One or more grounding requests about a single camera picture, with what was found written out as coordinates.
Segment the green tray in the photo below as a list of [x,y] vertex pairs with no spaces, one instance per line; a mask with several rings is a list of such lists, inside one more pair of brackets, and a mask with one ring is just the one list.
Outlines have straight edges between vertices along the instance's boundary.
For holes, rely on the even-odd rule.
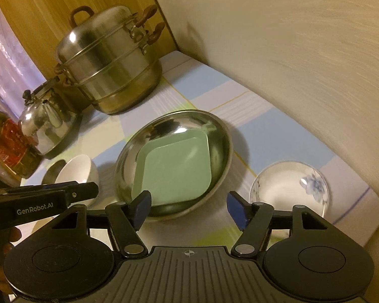
[[211,182],[208,137],[199,129],[148,142],[136,162],[132,199],[148,190],[152,206],[196,199]]

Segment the kettle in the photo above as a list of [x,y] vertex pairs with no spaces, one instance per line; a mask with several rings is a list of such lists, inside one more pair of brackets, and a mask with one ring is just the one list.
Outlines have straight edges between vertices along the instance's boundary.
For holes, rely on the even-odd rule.
[[54,90],[56,76],[33,92],[25,90],[25,108],[19,119],[22,133],[41,155],[53,150],[77,121],[77,114],[67,98]]

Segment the pot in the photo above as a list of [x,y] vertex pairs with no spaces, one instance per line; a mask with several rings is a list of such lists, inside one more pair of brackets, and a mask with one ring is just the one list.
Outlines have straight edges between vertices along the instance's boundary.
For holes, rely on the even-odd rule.
[[25,90],[25,108],[19,125],[22,133],[41,155],[53,150],[70,132],[77,120],[71,103],[54,90],[59,82],[55,77],[40,85],[32,93]]
[[[89,18],[79,26],[78,12]],[[155,5],[137,20],[124,6],[114,6],[95,14],[88,6],[71,12],[73,31],[57,47],[57,74],[66,76],[65,85],[74,86],[98,110],[114,114],[130,108],[147,96],[159,83],[162,68],[151,45],[164,28],[159,23],[148,34],[143,28],[157,11]]]

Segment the white wall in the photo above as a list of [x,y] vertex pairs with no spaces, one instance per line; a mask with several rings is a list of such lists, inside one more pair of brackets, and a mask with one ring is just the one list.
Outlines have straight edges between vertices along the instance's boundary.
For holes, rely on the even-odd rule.
[[[180,49],[288,113],[379,194],[379,0],[158,0]],[[379,231],[367,292],[379,302]]]

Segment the yellow line on tablecloth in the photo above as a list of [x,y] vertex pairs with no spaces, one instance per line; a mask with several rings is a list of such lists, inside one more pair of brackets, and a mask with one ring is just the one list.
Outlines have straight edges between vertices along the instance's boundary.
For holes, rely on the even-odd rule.
[[222,107],[222,106],[224,106],[224,105],[226,105],[226,104],[232,102],[233,100],[235,100],[235,99],[237,99],[237,98],[241,97],[242,95],[244,95],[244,94],[246,94],[246,93],[249,93],[249,92],[251,92],[251,91],[250,91],[250,90],[248,90],[248,91],[244,91],[242,94],[238,95],[237,97],[234,97],[234,98],[232,98],[232,99],[226,101],[225,103],[220,104],[219,106],[213,107],[213,108],[210,110],[210,112],[211,112],[211,111],[214,111],[214,110],[216,110],[216,109],[218,109],[219,107]]
[[[166,83],[169,85],[169,86],[171,86],[180,96],[182,96],[183,98],[184,98],[184,100],[186,100],[187,101],[187,103],[189,103],[194,109],[198,109],[198,108],[196,108],[192,103],[191,103],[191,101],[189,101],[185,96],[183,96],[182,94],[181,94],[181,92],[180,91],[178,91],[176,88],[174,88],[174,86],[164,77],[164,76],[162,76],[162,78],[166,81]],[[250,173],[253,175],[253,176],[257,176],[255,173],[254,173],[254,171],[247,165],[247,163],[240,157],[240,155],[237,153],[237,152],[234,152],[235,153],[235,155],[237,156],[237,158],[244,164],[244,166],[246,167],[246,169],[248,169],[249,171],[250,171]]]

